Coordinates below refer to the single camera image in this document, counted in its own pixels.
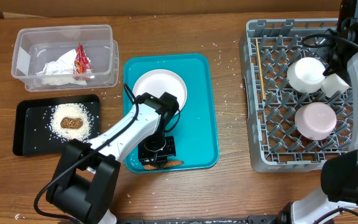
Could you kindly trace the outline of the orange carrot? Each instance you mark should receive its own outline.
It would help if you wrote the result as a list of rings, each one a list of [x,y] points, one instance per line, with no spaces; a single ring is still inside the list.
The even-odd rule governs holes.
[[[157,170],[157,169],[168,169],[175,166],[180,166],[184,162],[183,161],[168,161],[167,163],[163,164],[147,164],[144,165],[145,170]]]

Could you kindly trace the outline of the white cup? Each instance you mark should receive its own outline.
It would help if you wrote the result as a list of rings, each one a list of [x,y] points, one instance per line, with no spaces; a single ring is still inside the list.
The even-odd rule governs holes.
[[[323,84],[321,86],[321,91],[327,96],[332,97],[335,93],[340,92],[344,93],[348,90],[350,86],[338,75],[335,73],[327,76],[323,80]]]

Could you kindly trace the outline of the teal plastic tray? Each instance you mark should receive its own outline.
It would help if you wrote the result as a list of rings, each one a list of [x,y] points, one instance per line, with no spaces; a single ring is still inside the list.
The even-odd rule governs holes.
[[[187,88],[188,97],[181,118],[173,118],[169,126],[178,121],[169,136],[174,137],[176,155],[171,161],[183,164],[154,172],[206,169],[219,159],[219,140],[214,110],[213,89],[209,62],[201,54],[159,55],[134,57],[126,62],[123,82],[133,88],[136,81],[146,72],[166,69],[179,75]]]

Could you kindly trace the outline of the white plate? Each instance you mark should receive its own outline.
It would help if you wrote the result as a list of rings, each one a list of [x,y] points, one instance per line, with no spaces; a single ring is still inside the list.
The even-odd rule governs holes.
[[[165,92],[175,96],[182,110],[188,96],[183,79],[175,72],[166,69],[155,69],[143,74],[133,87],[135,96],[149,93],[160,98]]]

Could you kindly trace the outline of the pink white bowl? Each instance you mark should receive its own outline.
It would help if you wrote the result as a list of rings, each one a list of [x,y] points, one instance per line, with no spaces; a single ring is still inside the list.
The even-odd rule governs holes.
[[[336,126],[334,110],[327,104],[316,102],[302,106],[295,113],[295,125],[304,137],[311,140],[327,138]]]

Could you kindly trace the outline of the wooden chopstick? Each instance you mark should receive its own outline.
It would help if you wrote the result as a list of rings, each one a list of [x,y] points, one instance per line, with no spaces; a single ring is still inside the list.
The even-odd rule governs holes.
[[[260,50],[259,50],[258,38],[255,38],[255,47],[256,47],[257,62],[258,62],[258,68],[259,68],[259,79],[260,79],[261,95],[262,95],[262,100],[265,101],[264,77],[263,77],[263,72],[262,72],[262,61],[261,61],[261,58],[260,58]]]

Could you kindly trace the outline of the red silver snack wrapper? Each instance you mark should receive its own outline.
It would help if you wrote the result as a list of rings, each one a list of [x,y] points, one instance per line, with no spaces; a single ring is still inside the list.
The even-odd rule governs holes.
[[[90,59],[86,56],[85,50],[81,44],[76,48],[76,57],[73,64],[74,74],[92,73]]]

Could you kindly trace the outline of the white napkin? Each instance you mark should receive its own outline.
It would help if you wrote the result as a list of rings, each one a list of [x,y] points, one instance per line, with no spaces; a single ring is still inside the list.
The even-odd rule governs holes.
[[[58,58],[57,61],[46,63],[41,72],[37,75],[46,75],[47,77],[42,80],[43,85],[86,85],[85,80],[77,80],[73,76],[70,77],[55,77],[56,75],[69,75],[73,73],[74,61],[77,52],[75,49],[68,51]]]

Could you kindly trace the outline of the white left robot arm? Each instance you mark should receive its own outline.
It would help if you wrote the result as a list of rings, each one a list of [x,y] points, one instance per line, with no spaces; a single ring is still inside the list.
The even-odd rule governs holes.
[[[69,223],[118,222],[109,207],[123,160],[137,146],[151,152],[152,159],[173,146],[167,125],[181,109],[167,92],[128,97],[132,109],[112,128],[88,142],[67,144],[52,180],[35,197],[39,215]]]

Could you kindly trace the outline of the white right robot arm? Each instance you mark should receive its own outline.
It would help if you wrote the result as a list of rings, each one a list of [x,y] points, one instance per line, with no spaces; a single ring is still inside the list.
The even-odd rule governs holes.
[[[333,223],[343,212],[358,217],[358,1],[341,2],[336,30],[308,35],[301,43],[326,61],[325,77],[338,75],[351,85],[352,139],[349,152],[324,163],[320,186],[289,203],[275,223]]]

